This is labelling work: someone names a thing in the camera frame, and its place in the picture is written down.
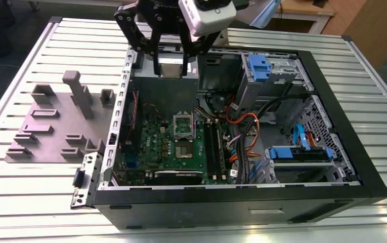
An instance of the black cable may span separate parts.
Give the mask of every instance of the black cable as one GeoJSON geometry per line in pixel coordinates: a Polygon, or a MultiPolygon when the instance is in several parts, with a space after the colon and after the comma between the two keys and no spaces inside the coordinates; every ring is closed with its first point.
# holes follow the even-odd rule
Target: black cable
{"type": "MultiPolygon", "coordinates": [[[[311,94],[298,94],[298,95],[287,95],[287,96],[282,96],[279,98],[275,98],[272,100],[270,100],[259,109],[256,117],[258,119],[262,118],[263,114],[266,112],[268,112],[271,110],[271,108],[278,105],[282,101],[287,100],[287,99],[307,99],[311,96],[311,94]]],[[[238,153],[238,158],[239,158],[239,165],[240,168],[244,169],[244,174],[247,174],[244,176],[244,180],[243,183],[248,184],[248,174],[250,174],[250,165],[248,165],[248,159],[247,159],[247,152],[246,152],[246,146],[244,146],[244,139],[246,139],[246,135],[252,127],[255,123],[255,119],[252,118],[250,123],[247,124],[244,131],[242,132],[242,136],[240,139],[238,140],[238,144],[239,147],[236,147],[236,153],[238,153]]]]}
{"type": "Polygon", "coordinates": [[[224,89],[210,89],[210,90],[207,90],[207,92],[206,92],[206,94],[204,94],[204,100],[206,100],[207,107],[208,107],[211,113],[212,113],[214,115],[216,115],[216,116],[219,116],[220,114],[223,114],[223,112],[218,112],[218,111],[216,111],[216,109],[215,109],[215,107],[214,107],[214,105],[212,105],[212,102],[211,102],[211,100],[212,100],[212,96],[214,96],[215,94],[230,94],[230,93],[231,93],[231,92],[230,92],[228,90],[224,90],[224,89]]]}
{"type": "MultiPolygon", "coordinates": [[[[236,150],[238,156],[242,156],[242,154],[240,154],[240,151],[242,151],[240,150],[240,139],[235,143],[235,150],[236,150]]],[[[243,180],[244,164],[243,164],[243,160],[240,158],[242,157],[239,157],[239,171],[238,171],[238,175],[236,175],[235,184],[242,184],[242,180],[243,180]]]]}

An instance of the green circuit board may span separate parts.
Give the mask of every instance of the green circuit board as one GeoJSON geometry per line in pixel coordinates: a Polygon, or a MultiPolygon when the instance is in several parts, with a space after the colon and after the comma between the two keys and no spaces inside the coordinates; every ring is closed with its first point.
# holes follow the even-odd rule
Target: green circuit board
{"type": "MultiPolygon", "coordinates": [[[[212,177],[207,174],[207,155],[204,146],[204,121],[196,121],[191,127],[188,119],[176,122],[176,133],[196,131],[192,139],[174,139],[174,121],[150,119],[143,123],[140,137],[140,151],[138,167],[126,170],[127,184],[144,184],[144,170],[182,170],[200,171],[203,173],[203,184],[227,184],[224,177],[212,177]]],[[[128,159],[122,156],[122,163],[128,159]]]]}
{"type": "MultiPolygon", "coordinates": [[[[190,121],[182,120],[178,124],[178,132],[186,133],[190,131],[190,121]]],[[[142,148],[139,153],[140,169],[196,169],[207,173],[204,141],[203,141],[203,122],[196,124],[198,136],[192,142],[176,142],[174,137],[172,121],[150,120],[142,130],[142,148]],[[164,133],[160,133],[162,125],[167,126],[164,133]],[[176,147],[180,150],[180,156],[186,156],[191,152],[190,158],[176,156],[176,147]]]]}

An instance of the blue drive bracket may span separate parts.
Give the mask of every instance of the blue drive bracket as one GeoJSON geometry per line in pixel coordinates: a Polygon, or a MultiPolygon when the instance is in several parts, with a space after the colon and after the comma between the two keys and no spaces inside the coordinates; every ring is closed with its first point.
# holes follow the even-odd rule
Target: blue drive bracket
{"type": "Polygon", "coordinates": [[[264,55],[248,55],[247,63],[252,73],[255,82],[264,82],[270,78],[271,64],[264,55]]]}
{"type": "Polygon", "coordinates": [[[292,138],[294,138],[294,144],[295,145],[296,145],[296,141],[300,138],[302,146],[306,148],[306,150],[310,150],[310,146],[307,144],[307,139],[306,139],[304,128],[303,128],[303,126],[300,124],[296,124],[295,127],[294,127],[292,138]]]}

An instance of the metal bracket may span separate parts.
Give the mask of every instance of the metal bracket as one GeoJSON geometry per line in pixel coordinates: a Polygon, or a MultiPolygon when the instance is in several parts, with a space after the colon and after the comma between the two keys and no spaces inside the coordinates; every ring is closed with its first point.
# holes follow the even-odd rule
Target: metal bracket
{"type": "Polygon", "coordinates": [[[102,161],[103,156],[98,152],[86,154],[83,164],[75,174],[74,186],[76,188],[71,209],[94,208],[92,199],[99,184],[102,161]]]}

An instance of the slotted metal surface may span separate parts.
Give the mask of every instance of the slotted metal surface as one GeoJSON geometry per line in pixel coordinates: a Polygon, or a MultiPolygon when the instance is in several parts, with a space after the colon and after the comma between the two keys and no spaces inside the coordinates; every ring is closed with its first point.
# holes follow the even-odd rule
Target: slotted metal surface
{"type": "MultiPolygon", "coordinates": [[[[150,35],[150,28],[140,27],[150,35]]],[[[356,47],[338,36],[258,30],[230,29],[228,38],[231,46],[312,52],[387,184],[387,87],[356,47]]],[[[163,40],[179,41],[176,37],[163,40]]],[[[0,240],[167,242],[171,237],[174,242],[342,242],[344,238],[387,242],[387,199],[310,224],[119,231],[98,210],[70,210],[76,164],[4,162],[34,102],[30,92],[35,85],[68,91],[62,75],[70,69],[82,72],[80,81],[90,92],[115,88],[127,46],[112,21],[63,19],[44,30],[0,101],[0,240]]]]}

